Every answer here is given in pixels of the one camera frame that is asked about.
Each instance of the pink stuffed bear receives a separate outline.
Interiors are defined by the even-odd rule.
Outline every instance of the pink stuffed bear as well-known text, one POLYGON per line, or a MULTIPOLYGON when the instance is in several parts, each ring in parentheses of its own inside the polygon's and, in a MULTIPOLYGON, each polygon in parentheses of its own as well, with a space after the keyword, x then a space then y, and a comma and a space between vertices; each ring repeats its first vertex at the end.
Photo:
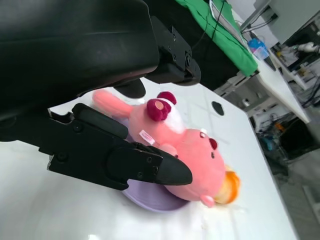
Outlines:
POLYGON ((134 141, 166 151, 189 167, 192 183, 166 186, 171 193, 188 201, 201 201, 208 207, 215 204, 214 196, 226 174, 218 144, 200 130, 185 128, 172 93, 161 92, 145 104, 131 106, 100 89, 94 92, 93 103, 114 117, 127 118, 134 141))
POLYGON ((211 208, 219 192, 226 168, 217 142, 196 129, 187 129, 173 152, 192 172, 192 183, 184 186, 165 186, 172 194, 188 201, 201 201, 211 208))

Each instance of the fabric label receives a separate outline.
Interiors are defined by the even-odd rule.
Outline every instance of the fabric label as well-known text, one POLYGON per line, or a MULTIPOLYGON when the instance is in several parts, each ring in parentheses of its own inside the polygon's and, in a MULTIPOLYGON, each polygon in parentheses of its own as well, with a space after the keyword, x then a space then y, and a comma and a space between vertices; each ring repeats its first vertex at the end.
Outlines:
POLYGON ((139 132, 139 135, 150 145, 153 145, 156 142, 145 130, 139 132))

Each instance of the white tabletop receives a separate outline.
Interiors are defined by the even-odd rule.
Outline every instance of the white tabletop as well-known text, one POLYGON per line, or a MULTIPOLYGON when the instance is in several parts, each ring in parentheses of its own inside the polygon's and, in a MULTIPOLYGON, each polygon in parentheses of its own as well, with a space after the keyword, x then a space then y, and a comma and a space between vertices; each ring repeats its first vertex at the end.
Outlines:
MULTIPOLYGON (((206 129, 218 141, 225 162, 241 178, 236 202, 211 209, 193 202, 173 213, 150 212, 119 191, 47 171, 49 157, 34 146, 1 142, 0 239, 295 240, 247 115, 201 85, 143 82, 145 100, 171 91, 186 124, 206 129), (212 101, 222 104, 225 116, 214 112, 212 101)), ((53 110, 66 113, 76 103, 90 104, 91 96, 53 110)))

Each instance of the green cloth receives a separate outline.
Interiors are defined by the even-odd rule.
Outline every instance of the green cloth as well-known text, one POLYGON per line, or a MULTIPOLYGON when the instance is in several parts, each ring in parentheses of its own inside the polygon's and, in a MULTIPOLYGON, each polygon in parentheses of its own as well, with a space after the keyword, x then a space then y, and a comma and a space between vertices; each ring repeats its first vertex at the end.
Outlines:
MULTIPOLYGON (((188 8, 194 19, 206 32, 212 36, 217 21, 212 17, 209 5, 203 0, 175 0, 180 5, 188 8)), ((220 11, 223 0, 213 0, 213 3, 220 11)), ((232 7, 225 2, 222 9, 222 16, 240 33, 240 29, 232 15, 232 7)), ((230 34, 222 25, 218 24, 213 37, 214 43, 230 58, 234 65, 246 76, 253 74, 258 65, 252 56, 252 53, 230 34)))

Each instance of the white wall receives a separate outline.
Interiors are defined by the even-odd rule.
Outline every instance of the white wall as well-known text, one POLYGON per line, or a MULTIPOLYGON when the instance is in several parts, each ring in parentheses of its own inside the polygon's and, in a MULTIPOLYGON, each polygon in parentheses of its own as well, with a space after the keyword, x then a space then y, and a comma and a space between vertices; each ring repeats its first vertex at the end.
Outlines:
MULTIPOLYGON (((245 21, 265 0, 228 0, 233 10, 245 21)), ((283 43, 320 10, 320 0, 272 0, 273 11, 278 15, 274 22, 255 30, 263 36, 270 48, 283 43)), ((259 17, 253 25, 264 23, 259 17)))
MULTIPOLYGON (((261 2, 264 2, 264 0, 228 0, 232 9, 243 19, 243 22, 256 10, 256 8, 261 6, 261 2)), ((264 22, 265 20, 262 17, 259 17, 253 25, 262 24, 264 22)), ((269 25, 255 30, 255 33, 256 35, 263 37, 266 46, 269 48, 273 47, 278 42, 278 39, 270 30, 269 25)))
POLYGON ((320 10, 320 0, 273 0, 270 6, 279 16, 270 29, 282 44, 320 10))

